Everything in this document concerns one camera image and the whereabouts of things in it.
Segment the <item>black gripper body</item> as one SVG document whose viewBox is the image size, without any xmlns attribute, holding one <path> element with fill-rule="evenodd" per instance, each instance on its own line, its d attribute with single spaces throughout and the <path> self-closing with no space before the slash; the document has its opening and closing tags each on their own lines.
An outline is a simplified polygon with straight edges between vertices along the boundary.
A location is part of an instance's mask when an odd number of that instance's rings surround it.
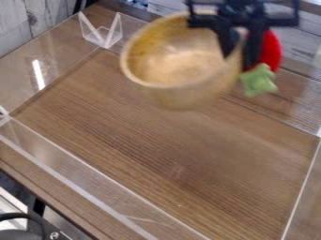
<svg viewBox="0 0 321 240">
<path fill-rule="evenodd" d="M 268 5 L 286 4 L 290 12 L 268 12 Z M 185 0 L 189 27 L 215 29 L 219 25 L 249 27 L 260 22 L 268 27 L 300 24 L 301 0 Z"/>
</svg>

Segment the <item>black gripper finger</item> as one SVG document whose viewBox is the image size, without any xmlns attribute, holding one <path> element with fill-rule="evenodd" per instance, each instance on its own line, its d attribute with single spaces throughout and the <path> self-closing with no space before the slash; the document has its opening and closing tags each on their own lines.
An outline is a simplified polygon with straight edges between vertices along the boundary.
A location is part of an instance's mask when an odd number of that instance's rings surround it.
<svg viewBox="0 0 321 240">
<path fill-rule="evenodd" d="M 244 48 L 244 69 L 249 70 L 260 60 L 266 27 L 253 24 L 249 27 L 248 40 Z"/>
<path fill-rule="evenodd" d="M 217 35 L 223 57 L 227 58 L 238 43 L 240 34 L 233 28 L 223 27 L 218 29 Z"/>
</svg>

